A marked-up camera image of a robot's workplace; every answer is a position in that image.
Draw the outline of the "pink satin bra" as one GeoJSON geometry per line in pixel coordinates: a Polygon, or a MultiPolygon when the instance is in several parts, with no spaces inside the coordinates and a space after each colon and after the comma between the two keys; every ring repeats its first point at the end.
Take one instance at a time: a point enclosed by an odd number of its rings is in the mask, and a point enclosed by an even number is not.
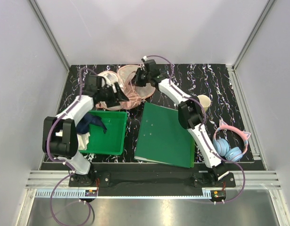
{"type": "Polygon", "coordinates": [[[124,94],[129,98],[129,101],[120,102],[118,106],[114,107],[106,107],[104,102],[100,102],[95,105],[97,109],[106,109],[109,111],[130,110],[139,106],[142,100],[149,97],[152,93],[147,86],[136,87],[135,85],[132,85],[131,80],[122,80],[119,78],[118,82],[124,94]]]}

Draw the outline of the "pink mesh laundry bag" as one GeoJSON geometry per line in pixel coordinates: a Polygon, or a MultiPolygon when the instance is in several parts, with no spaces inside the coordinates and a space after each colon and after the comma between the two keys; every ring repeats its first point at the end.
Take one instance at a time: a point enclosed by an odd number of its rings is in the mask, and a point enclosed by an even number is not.
{"type": "Polygon", "coordinates": [[[99,102],[96,104],[96,108],[109,111],[130,110],[139,106],[144,99],[152,96],[156,89],[150,83],[147,83],[145,87],[137,87],[133,84],[136,71],[140,68],[139,65],[125,65],[118,68],[117,72],[101,72],[99,75],[105,77],[108,85],[111,85],[113,82],[118,82],[121,90],[129,98],[129,101],[121,102],[111,107],[107,107],[106,102],[99,102]]]}

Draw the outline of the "green plastic bin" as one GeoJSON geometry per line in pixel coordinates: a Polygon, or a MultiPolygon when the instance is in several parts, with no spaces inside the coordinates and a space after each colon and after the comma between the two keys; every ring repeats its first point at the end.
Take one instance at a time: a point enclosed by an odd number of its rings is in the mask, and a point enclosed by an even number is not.
{"type": "Polygon", "coordinates": [[[90,125],[90,139],[87,150],[80,150],[87,154],[121,155],[124,149],[124,137],[127,122],[127,112],[117,111],[89,111],[88,113],[102,118],[107,128],[103,129],[90,125]]]}

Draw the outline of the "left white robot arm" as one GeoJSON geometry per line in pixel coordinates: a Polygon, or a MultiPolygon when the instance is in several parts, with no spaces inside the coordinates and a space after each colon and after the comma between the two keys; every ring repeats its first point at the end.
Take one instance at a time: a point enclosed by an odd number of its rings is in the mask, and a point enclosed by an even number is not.
{"type": "Polygon", "coordinates": [[[84,126],[90,124],[100,126],[103,132],[107,127],[98,116],[92,116],[89,111],[99,102],[107,106],[114,106],[127,102],[129,98],[122,91],[119,83],[108,84],[107,79],[99,75],[88,77],[82,93],[62,113],[48,116],[43,123],[42,149],[55,162],[67,165],[79,176],[79,181],[85,186],[95,183],[96,175],[92,164],[84,159],[78,150],[78,133],[76,126],[82,122],[84,126]]]}

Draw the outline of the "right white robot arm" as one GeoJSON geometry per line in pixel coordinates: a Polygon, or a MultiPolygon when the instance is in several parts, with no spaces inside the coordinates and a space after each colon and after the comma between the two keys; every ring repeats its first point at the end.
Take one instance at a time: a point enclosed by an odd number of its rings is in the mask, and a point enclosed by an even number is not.
{"type": "Polygon", "coordinates": [[[147,70],[145,67],[138,68],[133,78],[137,87],[145,87],[147,84],[158,89],[168,96],[178,106],[178,121],[186,129],[204,157],[204,163],[208,169],[208,181],[212,186],[220,186],[225,181],[229,171],[216,153],[206,128],[206,113],[199,100],[184,93],[160,70],[147,70]]]}

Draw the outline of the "navy blue garment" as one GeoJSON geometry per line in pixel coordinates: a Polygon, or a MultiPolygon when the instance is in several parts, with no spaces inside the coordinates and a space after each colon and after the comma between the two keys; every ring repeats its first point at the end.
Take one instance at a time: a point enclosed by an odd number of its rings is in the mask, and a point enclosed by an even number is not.
{"type": "Polygon", "coordinates": [[[103,129],[104,134],[107,132],[107,128],[102,121],[102,118],[90,113],[86,113],[85,116],[78,122],[76,131],[78,134],[86,134],[90,131],[90,125],[98,126],[103,129]]]}

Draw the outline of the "white cloth garment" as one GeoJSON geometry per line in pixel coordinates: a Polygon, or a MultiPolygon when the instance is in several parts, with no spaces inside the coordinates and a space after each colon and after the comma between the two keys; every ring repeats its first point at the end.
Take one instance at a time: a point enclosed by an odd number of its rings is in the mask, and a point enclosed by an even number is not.
{"type": "MultiPolygon", "coordinates": [[[[78,142],[78,148],[77,150],[87,150],[87,145],[89,144],[89,137],[90,137],[90,133],[87,132],[86,134],[79,134],[79,133],[72,133],[72,135],[76,135],[77,137],[77,142],[78,142]]],[[[55,136],[57,137],[61,137],[61,141],[62,141],[62,137],[63,137],[63,130],[60,130],[59,132],[55,132],[54,133],[55,136]]]]}

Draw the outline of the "yellow paper cup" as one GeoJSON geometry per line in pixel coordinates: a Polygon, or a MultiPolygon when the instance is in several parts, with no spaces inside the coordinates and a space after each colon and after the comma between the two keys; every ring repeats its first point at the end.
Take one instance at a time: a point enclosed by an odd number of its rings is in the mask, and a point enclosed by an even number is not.
{"type": "Polygon", "coordinates": [[[211,99],[206,95],[198,95],[197,97],[199,99],[200,104],[204,108],[204,111],[207,112],[207,110],[211,106],[211,99]]]}

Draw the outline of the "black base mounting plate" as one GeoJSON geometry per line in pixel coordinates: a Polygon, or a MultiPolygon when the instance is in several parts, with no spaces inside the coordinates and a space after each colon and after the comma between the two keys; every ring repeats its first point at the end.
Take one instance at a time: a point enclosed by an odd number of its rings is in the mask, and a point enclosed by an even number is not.
{"type": "Polygon", "coordinates": [[[229,173],[219,181],[215,181],[207,172],[192,171],[97,171],[97,181],[71,176],[70,187],[112,187],[116,185],[148,185],[148,184],[169,184],[186,185],[196,188],[234,188],[236,186],[234,175],[229,173]]]}

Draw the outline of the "blue pink cat headphones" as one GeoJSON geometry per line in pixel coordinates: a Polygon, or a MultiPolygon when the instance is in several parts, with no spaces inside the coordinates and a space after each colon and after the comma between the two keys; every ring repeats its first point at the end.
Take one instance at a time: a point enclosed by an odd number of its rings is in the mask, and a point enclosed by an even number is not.
{"type": "Polygon", "coordinates": [[[228,125],[223,120],[220,120],[219,127],[215,130],[215,133],[213,135],[212,143],[218,155],[224,157],[227,161],[237,162],[247,152],[250,136],[250,132],[241,131],[234,126],[228,125]],[[216,134],[221,130],[229,130],[233,133],[236,133],[244,143],[243,151],[237,146],[230,147],[228,141],[224,138],[216,139],[216,134]]]}

